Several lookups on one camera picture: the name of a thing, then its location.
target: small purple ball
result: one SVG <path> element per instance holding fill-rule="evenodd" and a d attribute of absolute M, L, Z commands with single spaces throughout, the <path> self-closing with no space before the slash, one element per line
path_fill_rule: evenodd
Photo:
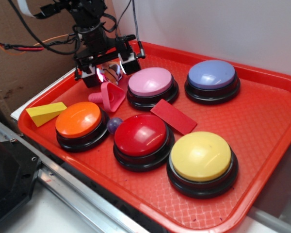
<path fill-rule="evenodd" d="M 109 133 L 115 134 L 116 129 L 122 124 L 123 120 L 118 117 L 111 118 L 107 123 Z"/>

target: cardboard box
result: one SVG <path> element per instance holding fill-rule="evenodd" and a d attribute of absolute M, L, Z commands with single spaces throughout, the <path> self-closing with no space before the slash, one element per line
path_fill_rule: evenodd
<path fill-rule="evenodd" d="M 27 1 L 31 13 L 40 12 L 40 7 L 52 4 L 51 0 Z M 111 0 L 105 1 L 108 10 L 106 13 L 114 14 Z M 63 34 L 72 33 L 75 24 L 67 10 L 47 19 L 36 19 L 23 15 L 24 20 L 34 34 L 44 41 Z M 106 27 L 113 23 L 106 21 Z M 0 1 L 0 42 L 8 44 L 34 45 L 37 42 L 30 36 L 22 25 L 8 1 Z M 60 51 L 71 51 L 74 45 L 54 46 Z M 58 55 L 51 51 L 27 52 L 22 55 L 9 55 L 0 50 L 0 121 L 18 132 L 17 123 L 10 114 L 30 100 L 51 83 L 73 69 L 72 55 Z"/>

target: red rectangular block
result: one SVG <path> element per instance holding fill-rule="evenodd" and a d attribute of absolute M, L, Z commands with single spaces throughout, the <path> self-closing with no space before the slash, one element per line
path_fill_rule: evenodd
<path fill-rule="evenodd" d="M 183 135 L 190 133 L 197 125 L 193 119 L 165 100 L 160 100 L 151 112 Z"/>

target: red tray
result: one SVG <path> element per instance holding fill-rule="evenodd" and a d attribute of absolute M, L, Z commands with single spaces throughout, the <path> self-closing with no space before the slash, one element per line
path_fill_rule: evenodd
<path fill-rule="evenodd" d="M 165 165 L 144 173 L 125 170 L 114 158 L 112 135 L 96 148 L 70 153 L 56 141 L 56 119 L 37 128 L 23 111 L 19 128 L 171 232 L 228 231 L 245 217 L 291 143 L 291 76 L 230 62 L 241 79 L 239 95 L 227 103 L 206 106 L 187 99 L 184 82 L 193 65 L 212 58 L 149 43 L 144 47 L 147 58 L 140 61 L 142 68 L 163 67 L 173 74 L 179 84 L 179 97 L 173 105 L 198 123 L 194 131 L 220 135 L 235 152 L 239 174 L 227 193 L 209 200 L 186 197 L 170 185 Z M 124 90 L 128 79 L 125 76 L 120 81 Z M 29 107 L 59 101 L 70 106 L 86 101 L 90 93 L 97 91 L 99 87 L 88 89 L 70 75 Z M 133 109 L 125 100 L 110 117 L 127 119 L 140 113 L 144 112 Z M 181 135 L 175 132 L 175 137 L 177 140 Z"/>

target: metal rail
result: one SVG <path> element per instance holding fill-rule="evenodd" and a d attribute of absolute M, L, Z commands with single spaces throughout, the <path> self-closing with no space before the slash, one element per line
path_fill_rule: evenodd
<path fill-rule="evenodd" d="M 38 180 L 96 232 L 149 233 L 1 122 L 0 133 L 7 140 L 19 141 L 40 158 Z"/>

